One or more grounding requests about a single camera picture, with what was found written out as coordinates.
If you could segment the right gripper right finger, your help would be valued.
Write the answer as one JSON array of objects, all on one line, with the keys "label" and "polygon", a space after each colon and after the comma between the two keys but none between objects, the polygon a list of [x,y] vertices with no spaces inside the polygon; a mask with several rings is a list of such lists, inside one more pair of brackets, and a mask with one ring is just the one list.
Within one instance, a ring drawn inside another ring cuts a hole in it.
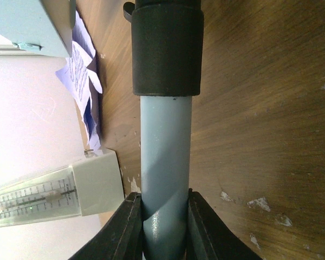
[{"label": "right gripper right finger", "polygon": [[186,259],[261,259],[219,218],[204,197],[188,191]]}]

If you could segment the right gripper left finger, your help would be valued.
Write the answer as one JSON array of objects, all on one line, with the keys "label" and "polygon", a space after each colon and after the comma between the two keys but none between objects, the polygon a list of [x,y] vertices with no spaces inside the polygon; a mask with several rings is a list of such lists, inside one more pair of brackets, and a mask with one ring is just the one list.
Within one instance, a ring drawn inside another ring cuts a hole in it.
[{"label": "right gripper left finger", "polygon": [[141,194],[132,192],[106,225],[70,259],[142,259],[142,246]]}]

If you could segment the white metronome body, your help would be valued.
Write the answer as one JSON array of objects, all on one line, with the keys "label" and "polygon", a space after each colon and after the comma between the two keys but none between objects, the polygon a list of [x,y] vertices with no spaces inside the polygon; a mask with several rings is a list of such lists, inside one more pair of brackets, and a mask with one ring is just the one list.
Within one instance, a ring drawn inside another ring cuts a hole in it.
[{"label": "white metronome body", "polygon": [[0,187],[0,228],[115,211],[123,200],[116,152],[90,151]]}]

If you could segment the lilac sheet music paper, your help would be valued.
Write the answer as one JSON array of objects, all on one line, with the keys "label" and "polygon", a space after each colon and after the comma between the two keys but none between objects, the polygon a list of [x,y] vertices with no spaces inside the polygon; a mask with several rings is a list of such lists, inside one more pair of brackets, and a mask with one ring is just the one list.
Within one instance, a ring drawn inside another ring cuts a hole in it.
[{"label": "lilac sheet music paper", "polygon": [[66,58],[66,65],[55,74],[76,102],[87,145],[98,150],[101,147],[98,95],[102,93],[102,85],[97,74],[96,50],[78,12],[71,43],[72,56]]}]

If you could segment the light blue music stand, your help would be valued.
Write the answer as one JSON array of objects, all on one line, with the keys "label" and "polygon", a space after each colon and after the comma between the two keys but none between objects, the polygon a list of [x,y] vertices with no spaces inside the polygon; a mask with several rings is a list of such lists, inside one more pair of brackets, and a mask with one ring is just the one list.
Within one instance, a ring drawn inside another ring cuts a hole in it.
[{"label": "light blue music stand", "polygon": [[140,97],[142,259],[181,259],[204,15],[200,1],[127,2],[123,14],[131,24],[133,93]]}]

